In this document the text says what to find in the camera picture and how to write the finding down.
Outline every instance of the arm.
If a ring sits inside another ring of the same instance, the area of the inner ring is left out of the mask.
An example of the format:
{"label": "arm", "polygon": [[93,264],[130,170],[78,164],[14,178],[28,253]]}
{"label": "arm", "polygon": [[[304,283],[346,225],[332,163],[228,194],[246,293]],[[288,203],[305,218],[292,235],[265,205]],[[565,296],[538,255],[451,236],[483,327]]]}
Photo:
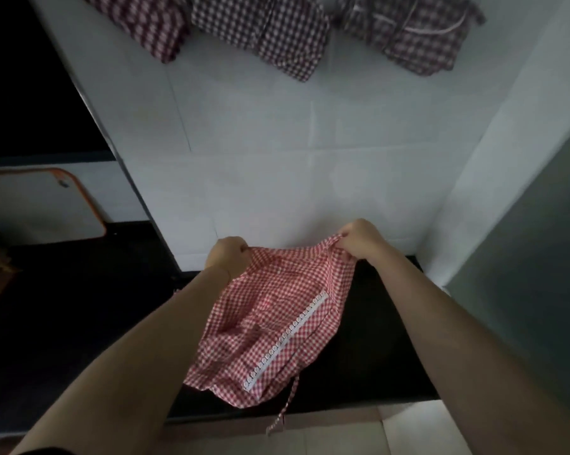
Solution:
{"label": "arm", "polygon": [[415,350],[475,454],[570,454],[570,414],[497,338],[368,221],[338,246],[376,268]]}
{"label": "arm", "polygon": [[83,370],[12,453],[48,446],[76,455],[146,453],[182,386],[213,304],[248,263],[242,238],[219,240],[205,270]]}

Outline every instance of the white floor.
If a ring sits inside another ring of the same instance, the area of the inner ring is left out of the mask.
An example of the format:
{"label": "white floor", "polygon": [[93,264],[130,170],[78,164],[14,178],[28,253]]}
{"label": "white floor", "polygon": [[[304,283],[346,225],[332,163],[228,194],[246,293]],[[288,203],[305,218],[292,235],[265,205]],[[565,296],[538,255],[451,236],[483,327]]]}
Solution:
{"label": "white floor", "polygon": [[471,455],[441,401],[413,404],[383,422],[266,436],[159,443],[153,455]]}

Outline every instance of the maroon checkered fabric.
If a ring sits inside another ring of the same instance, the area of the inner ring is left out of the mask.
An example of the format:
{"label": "maroon checkered fabric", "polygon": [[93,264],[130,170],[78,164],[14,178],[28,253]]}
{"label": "maroon checkered fabric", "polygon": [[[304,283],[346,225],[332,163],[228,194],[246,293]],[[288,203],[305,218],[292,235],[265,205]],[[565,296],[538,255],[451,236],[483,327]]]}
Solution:
{"label": "maroon checkered fabric", "polygon": [[311,364],[338,330],[352,282],[355,262],[334,247],[340,238],[252,247],[251,265],[214,305],[184,383],[244,408],[274,397]]}
{"label": "maroon checkered fabric", "polygon": [[190,34],[184,0],[85,0],[164,64]]}
{"label": "maroon checkered fabric", "polygon": [[331,29],[318,0],[194,0],[192,23],[299,81],[314,72]]}
{"label": "maroon checkered fabric", "polygon": [[471,0],[337,0],[337,6],[346,33],[424,76],[453,69],[472,21],[486,21]]}

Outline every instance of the black sleeve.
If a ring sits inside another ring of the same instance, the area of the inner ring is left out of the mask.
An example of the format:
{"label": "black sleeve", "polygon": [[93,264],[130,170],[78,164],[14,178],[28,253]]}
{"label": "black sleeve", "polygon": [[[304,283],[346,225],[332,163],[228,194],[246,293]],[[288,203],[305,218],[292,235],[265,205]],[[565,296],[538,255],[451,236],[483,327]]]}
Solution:
{"label": "black sleeve", "polygon": [[38,448],[29,452],[23,452],[21,455],[74,455],[68,450],[57,447]]}

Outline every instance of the person's left arm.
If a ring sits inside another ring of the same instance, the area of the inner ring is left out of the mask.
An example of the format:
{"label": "person's left arm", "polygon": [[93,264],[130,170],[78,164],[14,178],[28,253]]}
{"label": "person's left arm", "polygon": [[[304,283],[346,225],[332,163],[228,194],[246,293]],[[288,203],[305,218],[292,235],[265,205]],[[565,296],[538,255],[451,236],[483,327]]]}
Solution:
{"label": "person's left arm", "polygon": [[12,454],[44,447],[76,455],[146,453],[182,386],[213,304],[249,259],[242,238],[219,240],[205,270],[101,353]]}

